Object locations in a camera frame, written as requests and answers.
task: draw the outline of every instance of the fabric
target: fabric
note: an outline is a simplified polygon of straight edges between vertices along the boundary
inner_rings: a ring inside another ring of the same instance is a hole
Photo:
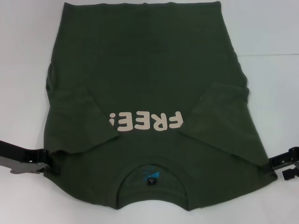
[[[44,175],[80,200],[192,210],[277,178],[220,2],[65,3],[46,88]]]

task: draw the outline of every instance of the sleeve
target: sleeve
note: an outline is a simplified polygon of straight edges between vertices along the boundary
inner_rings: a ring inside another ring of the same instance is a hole
[[[87,89],[48,91],[48,97],[44,148],[50,153],[84,152],[119,135]]]
[[[268,157],[252,122],[246,87],[212,83],[185,119],[180,132],[262,166]]]

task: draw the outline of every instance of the white lettering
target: white lettering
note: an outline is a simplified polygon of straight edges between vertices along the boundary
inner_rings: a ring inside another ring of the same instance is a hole
[[[111,119],[109,119],[109,122],[112,124],[112,126],[114,126],[114,119],[115,118],[115,113],[111,113],[110,114]]]
[[[179,128],[179,127],[181,127],[181,125],[183,124],[183,118],[182,118],[181,112],[177,111],[176,116],[175,117],[170,117],[169,121],[176,121],[177,122],[175,124],[169,124],[170,128]]]
[[[118,127],[117,130],[120,132],[127,132],[133,129],[132,113],[130,112],[120,112],[120,117],[126,117],[118,121],[119,124],[127,124],[125,127]]]
[[[167,117],[165,113],[161,113],[161,118],[159,118],[157,115],[152,114],[151,118],[153,118],[154,120],[156,120],[156,122],[154,123],[154,129],[157,131],[164,131],[167,130]]]
[[[143,125],[135,125],[135,128],[140,130],[148,130],[150,128],[150,112],[137,111],[136,114],[143,116],[143,118],[136,118],[136,121],[143,123]]]

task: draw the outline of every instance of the black bracket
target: black bracket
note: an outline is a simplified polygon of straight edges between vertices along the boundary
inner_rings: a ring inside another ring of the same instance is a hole
[[[272,157],[269,159],[270,167],[265,167],[266,173],[281,169],[290,165],[295,165],[294,169],[287,169],[283,171],[284,179],[286,181],[299,177],[299,147],[290,148],[287,153]]]
[[[0,166],[11,168],[12,174],[39,174],[53,169],[53,160],[45,149],[30,150],[0,141]]]

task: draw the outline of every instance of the white table surface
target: white table surface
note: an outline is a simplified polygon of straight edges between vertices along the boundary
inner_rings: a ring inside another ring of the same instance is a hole
[[[123,2],[68,1],[75,5]],[[0,140],[31,149],[43,147],[49,109],[45,79],[63,3],[0,0]],[[299,1],[221,3],[232,44],[249,80],[249,109],[268,156],[299,146]],[[281,170],[277,172],[279,179],[263,189],[190,212],[161,201],[138,202],[113,210],[79,201],[42,175],[12,175],[9,170],[0,167],[3,224],[298,222],[299,179],[286,182]]]

